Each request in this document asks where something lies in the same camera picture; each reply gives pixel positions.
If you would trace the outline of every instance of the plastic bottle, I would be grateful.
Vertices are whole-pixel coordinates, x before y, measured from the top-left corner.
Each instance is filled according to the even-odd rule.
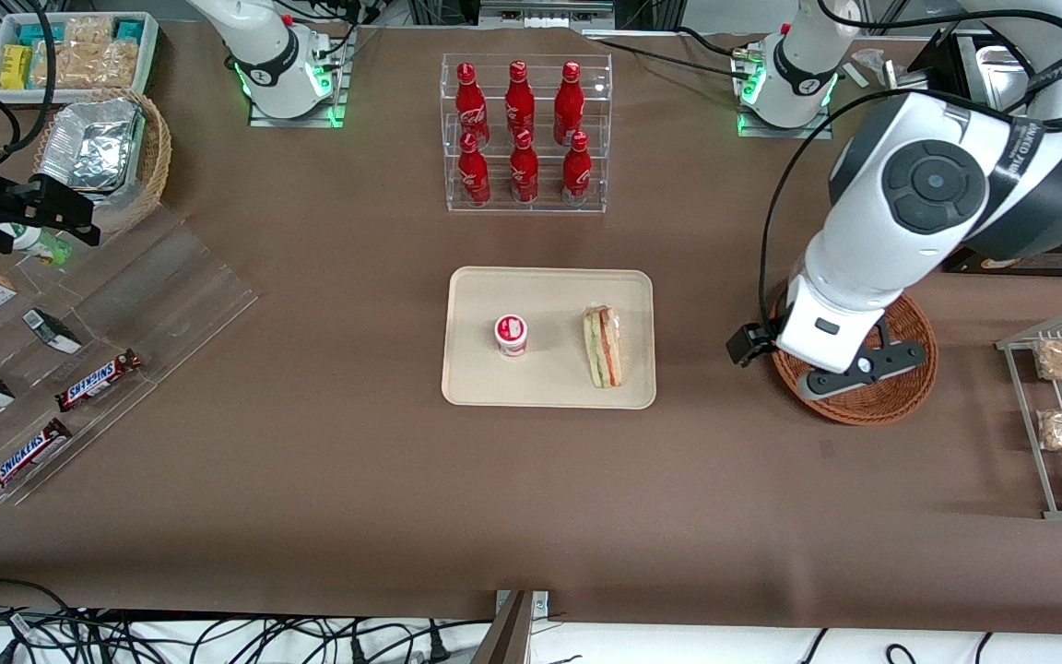
[[[485,157],[478,151],[478,139],[473,134],[461,135],[461,157],[458,159],[461,186],[466,192],[466,203],[481,207],[490,201],[490,173]]]
[[[64,265],[72,255],[72,244],[56,238],[42,227],[21,223],[0,223],[0,231],[14,238],[14,251],[37,257],[44,265]]]
[[[507,87],[507,129],[511,136],[530,131],[534,138],[534,92],[528,84],[528,64],[523,59],[511,63],[511,84]]]
[[[485,124],[485,95],[481,93],[478,76],[469,63],[458,65],[457,108],[461,131],[473,134],[478,139],[478,148],[485,148],[485,143],[490,143],[490,125]]]
[[[511,197],[520,203],[530,203],[539,197],[539,155],[531,147],[531,132],[519,131],[514,135],[511,152]]]
[[[555,92],[555,142],[569,146],[572,132],[581,129],[584,119],[584,91],[581,89],[581,65],[564,63],[564,81]]]
[[[593,157],[589,156],[589,136],[582,131],[572,134],[572,149],[564,156],[564,190],[561,197],[565,206],[579,207],[589,192],[589,171]]]

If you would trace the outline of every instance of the clear acrylic shelf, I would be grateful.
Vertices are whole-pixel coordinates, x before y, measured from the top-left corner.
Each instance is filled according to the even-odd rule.
[[[520,203],[511,197],[511,151],[514,140],[507,130],[507,85],[510,65],[523,59],[528,65],[528,83],[534,92],[534,151],[539,155],[539,198]],[[593,157],[589,193],[580,207],[564,205],[564,155],[568,148],[552,138],[555,121],[555,91],[560,88],[564,63],[581,65],[584,119],[581,127],[589,135]],[[475,67],[478,87],[485,95],[485,117],[490,122],[490,143],[481,149],[490,171],[491,200],[473,206],[461,186],[457,168],[461,154],[461,125],[457,115],[457,67]],[[469,214],[602,214],[609,205],[609,143],[612,139],[612,55],[519,55],[489,53],[446,53],[442,57],[442,143],[445,154],[445,202],[448,209]]]
[[[98,248],[74,244],[73,252],[58,268],[15,255],[0,261],[7,268],[0,274],[17,289],[0,307],[0,375],[16,396],[0,408],[0,464],[54,416],[72,432],[27,465],[0,501],[25,499],[256,300],[164,206]],[[67,354],[44,344],[22,321],[31,307],[62,320],[81,350]],[[126,348],[142,361],[139,369],[59,412],[56,394]]]

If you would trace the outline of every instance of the beige tray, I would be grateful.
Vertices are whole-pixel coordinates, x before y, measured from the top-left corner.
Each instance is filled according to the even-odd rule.
[[[626,384],[593,387],[581,317],[620,316]],[[498,353],[494,321],[527,320],[528,352]],[[462,268],[450,278],[442,394],[457,405],[643,409],[653,403],[653,286],[629,269]]]

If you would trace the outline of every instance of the table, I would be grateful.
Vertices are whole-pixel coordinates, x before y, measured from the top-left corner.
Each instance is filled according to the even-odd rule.
[[[1062,280],[926,278],[911,292],[941,344],[932,395],[884,428],[829,424],[770,367],[725,357],[755,317],[759,227],[795,143],[737,138],[720,76],[614,52],[607,214],[513,224],[445,210],[440,55],[605,47],[387,30],[355,61],[345,127],[249,130],[215,30],[165,33],[165,202],[261,299],[41,492],[0,506],[0,576],[117,608],[481,617],[494,589],[526,585],[573,620],[1062,632],[1062,524],[1038,517],[991,347],[1062,313]],[[689,40],[633,44],[724,67]],[[817,143],[793,176],[772,280],[821,227],[842,146]],[[644,270],[657,401],[451,407],[445,302],[464,265]]]

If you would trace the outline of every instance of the white floor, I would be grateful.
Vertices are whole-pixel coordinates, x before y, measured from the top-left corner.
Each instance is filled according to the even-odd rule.
[[[360,629],[396,622],[396,618],[373,618]],[[426,620],[404,620],[414,630],[424,629]],[[345,620],[332,622],[342,626]],[[136,635],[145,639],[172,639],[193,643],[209,623],[155,623],[135,626]],[[223,634],[230,626],[213,630]],[[195,661],[199,664],[237,664],[237,652],[262,629],[256,622],[237,633],[204,644]],[[530,664],[555,664],[581,656],[581,664],[795,664],[807,653],[817,630],[766,629],[766,627],[699,627],[699,626],[607,626],[593,623],[536,623],[531,639]],[[463,653],[476,647],[485,634],[485,626],[464,626],[444,630],[445,646]],[[363,635],[362,646],[367,659],[404,635],[399,630],[387,630]],[[35,646],[47,644],[46,637],[32,632]],[[919,664],[971,664],[980,633],[974,632],[909,632],[876,630],[830,630],[822,640],[813,664],[888,664],[885,648],[892,643],[909,648]],[[11,631],[0,627],[0,651],[11,640]],[[260,659],[261,664],[298,664],[315,651],[319,642],[306,635],[288,633],[273,640]],[[185,663],[189,646],[157,644],[159,654],[168,663]],[[400,664],[405,647],[380,653],[379,664]],[[413,660],[429,654],[429,641],[416,642]],[[18,653],[18,661],[25,657]],[[312,664],[319,664],[313,657]],[[349,664],[350,647],[345,640],[338,650],[327,653],[325,664]],[[909,664],[901,653],[894,664]],[[995,634],[987,644],[982,664],[1062,664],[1062,635]],[[38,651],[35,664],[67,664],[58,650]],[[130,664],[130,657],[117,654],[115,664]]]

